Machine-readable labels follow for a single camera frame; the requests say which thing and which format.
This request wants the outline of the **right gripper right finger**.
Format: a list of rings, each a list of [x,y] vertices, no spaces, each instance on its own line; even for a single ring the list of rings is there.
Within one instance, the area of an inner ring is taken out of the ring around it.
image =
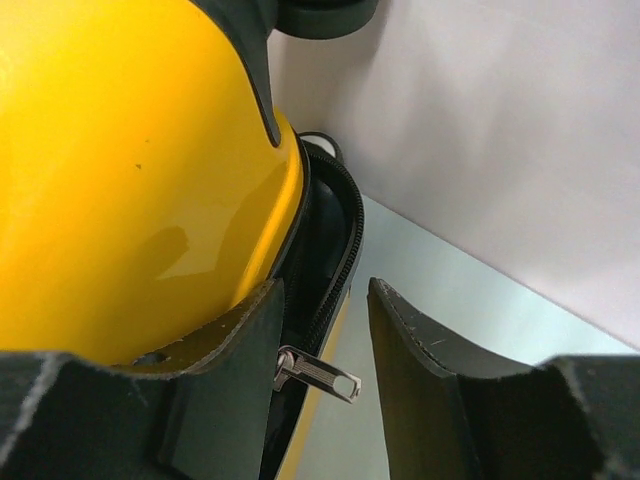
[[[394,479],[635,479],[639,359],[529,366],[420,312],[373,278],[368,318]]]

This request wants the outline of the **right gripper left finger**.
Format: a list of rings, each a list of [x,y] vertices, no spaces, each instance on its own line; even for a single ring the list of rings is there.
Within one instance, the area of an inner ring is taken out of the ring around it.
[[[284,307],[257,287],[139,363],[63,352],[1,356],[5,479],[255,479]]]

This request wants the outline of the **yellow Pikachu hard-shell suitcase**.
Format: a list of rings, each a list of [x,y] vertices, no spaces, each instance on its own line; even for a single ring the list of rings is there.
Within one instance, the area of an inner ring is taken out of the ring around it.
[[[373,1],[5,1],[1,356],[139,363],[283,285],[260,472],[285,479],[362,249],[335,140],[273,103],[274,31],[340,38]]]

